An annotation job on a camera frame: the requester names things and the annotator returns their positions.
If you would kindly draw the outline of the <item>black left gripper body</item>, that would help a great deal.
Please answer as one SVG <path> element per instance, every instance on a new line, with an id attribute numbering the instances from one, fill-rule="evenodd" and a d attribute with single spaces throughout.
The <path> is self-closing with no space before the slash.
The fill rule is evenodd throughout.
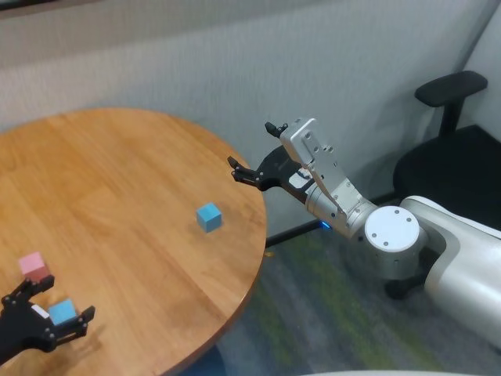
<path id="1" fill-rule="evenodd" d="M 28 349 L 44 353 L 54 350 L 52 321 L 32 303 L 7 304 L 1 311 L 1 361 L 8 361 Z"/>

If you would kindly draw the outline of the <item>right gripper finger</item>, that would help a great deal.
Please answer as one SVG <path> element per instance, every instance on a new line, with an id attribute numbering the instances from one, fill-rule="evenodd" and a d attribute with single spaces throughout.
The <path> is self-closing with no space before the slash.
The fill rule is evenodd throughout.
<path id="1" fill-rule="evenodd" d="M 232 156 L 229 156 L 227 161 L 232 168 L 231 175 L 236 182 L 247 185 L 255 185 L 257 183 L 258 175 L 255 170 L 245 168 Z"/>
<path id="2" fill-rule="evenodd" d="M 274 136 L 276 138 L 279 138 L 283 132 L 285 132 L 288 128 L 288 124 L 287 123 L 283 123 L 282 125 L 280 126 L 275 126 L 273 123 L 267 121 L 265 123 L 265 130 L 268 134 L 270 134 L 271 136 Z"/>

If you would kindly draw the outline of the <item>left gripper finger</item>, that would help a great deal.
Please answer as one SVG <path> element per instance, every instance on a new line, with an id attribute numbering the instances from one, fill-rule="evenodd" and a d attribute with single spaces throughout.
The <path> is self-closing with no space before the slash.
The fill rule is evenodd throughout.
<path id="1" fill-rule="evenodd" d="M 54 286 L 54 276 L 48 275 L 39 281 L 29 278 L 23 280 L 11 293 L 2 297 L 4 308 L 28 304 L 35 295 L 45 292 Z"/>
<path id="2" fill-rule="evenodd" d="M 69 306 L 55 306 L 49 310 L 53 323 L 49 340 L 54 347 L 86 336 L 88 324 L 96 313 L 95 306 L 89 306 L 79 315 Z"/>

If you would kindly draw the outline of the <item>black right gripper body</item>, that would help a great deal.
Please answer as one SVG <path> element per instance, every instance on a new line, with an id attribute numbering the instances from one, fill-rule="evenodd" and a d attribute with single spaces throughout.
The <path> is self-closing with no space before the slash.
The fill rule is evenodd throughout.
<path id="1" fill-rule="evenodd" d="M 285 149 L 274 149 L 259 165 L 256 175 L 256 187 L 266 191 L 279 187 L 302 204 L 308 196 L 307 189 L 314 183 L 308 170 L 293 161 Z"/>

